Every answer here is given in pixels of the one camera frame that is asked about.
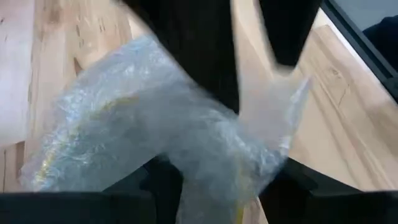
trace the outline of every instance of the light wood board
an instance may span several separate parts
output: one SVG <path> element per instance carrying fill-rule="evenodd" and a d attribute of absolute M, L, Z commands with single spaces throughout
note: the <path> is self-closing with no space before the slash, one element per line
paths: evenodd
<path fill-rule="evenodd" d="M 34 2 L 0 1 L 0 147 L 27 135 Z"/>

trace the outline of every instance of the bubble wrap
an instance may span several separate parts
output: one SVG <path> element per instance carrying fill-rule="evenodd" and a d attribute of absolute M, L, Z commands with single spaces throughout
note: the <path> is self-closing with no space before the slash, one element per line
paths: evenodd
<path fill-rule="evenodd" d="M 307 86 L 269 88 L 264 102 L 278 113 L 263 111 L 271 122 L 263 124 L 264 142 L 153 37 L 141 37 L 83 72 L 58 99 L 56 125 L 22 168 L 21 183 L 33 191 L 102 191 L 163 154 L 184 176 L 179 223 L 234 223 L 287 158 Z"/>

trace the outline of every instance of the wooden surface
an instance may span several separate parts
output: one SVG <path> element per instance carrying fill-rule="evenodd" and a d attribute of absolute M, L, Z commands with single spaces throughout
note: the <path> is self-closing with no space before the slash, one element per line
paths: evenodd
<path fill-rule="evenodd" d="M 0 59 L 21 65 L 10 67 L 10 63 L 5 65 L 0 60 L 0 80 L 4 80 L 4 74 L 14 78 L 7 79 L 13 83 L 12 91 L 0 82 L 0 102 L 6 102 L 14 111 L 29 109 L 26 116 L 0 109 L 2 115 L 9 116 L 0 119 L 2 130 L 25 133 L 12 140 L 0 130 L 0 139 L 9 139 L 9 143 L 0 144 L 5 149 L 0 151 L 0 191 L 6 192 L 19 190 L 18 170 L 23 159 L 28 159 L 38 148 L 37 140 L 46 130 L 44 121 L 53 99 L 80 70 L 147 32 L 134 16 L 109 0 L 35 0 L 34 5 L 12 2 L 0 0 L 0 6 L 6 3 L 19 12 L 13 14 L 16 21 L 17 15 L 25 17 L 33 15 L 33 11 L 35 19 L 30 38 L 29 31 L 20 30 L 27 36 L 23 44 L 8 45 L 23 52 L 32 51 L 31 63 L 30 58 L 27 61 L 25 57 L 11 57 L 11 51 L 0 50 Z M 0 7 L 0 17 L 5 14 L 3 9 Z M 267 83 L 280 74 L 290 73 L 274 67 L 260 23 L 251 0 L 234 0 L 242 116 L 247 114 L 245 111 L 259 109 Z M 11 28 L 18 31 L 18 26 Z M 398 175 L 394 173 L 398 170 L 397 105 L 324 13 L 319 13 L 313 28 L 299 66 L 290 75 L 312 78 L 312 89 L 290 156 L 361 190 L 398 188 Z M 3 72 L 14 70 L 22 75 L 15 77 L 14 73 Z M 18 100 L 4 97 L 11 94 L 17 94 Z M 266 223 L 257 200 L 245 208 L 244 223 Z"/>
<path fill-rule="evenodd" d="M 0 147 L 26 139 L 33 7 L 0 1 Z"/>

